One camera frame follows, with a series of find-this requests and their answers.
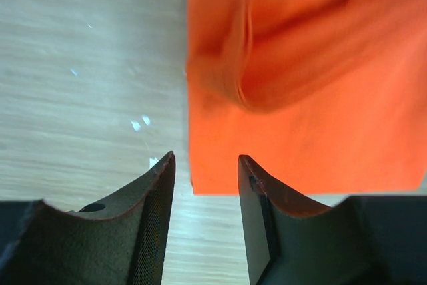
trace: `orange cloth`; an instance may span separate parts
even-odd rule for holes
[[[427,0],[188,0],[196,194],[249,154],[303,194],[416,189],[427,167]]]

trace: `cloth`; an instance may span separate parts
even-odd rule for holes
[[[416,189],[427,167],[427,0],[188,0],[196,194],[239,154],[304,194]]]

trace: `wood grain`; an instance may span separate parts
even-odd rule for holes
[[[0,4],[0,197],[78,210],[174,150],[163,284],[248,284],[238,198],[192,194],[185,0]]]

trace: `white speck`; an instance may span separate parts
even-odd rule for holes
[[[134,128],[135,131],[140,131],[141,130],[141,125],[137,122],[137,121],[131,121],[132,126]]]
[[[150,157],[149,158],[149,167],[152,168],[155,164],[157,164],[158,161],[159,160],[156,157],[154,157],[154,158]]]
[[[147,126],[150,126],[150,125],[151,125],[151,120],[150,120],[150,118],[149,118],[147,115],[142,115],[142,120],[144,121],[144,123],[145,123]]]

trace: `folded cloth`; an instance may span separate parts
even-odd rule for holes
[[[188,0],[196,194],[239,154],[303,194],[416,189],[427,168],[427,0]]]

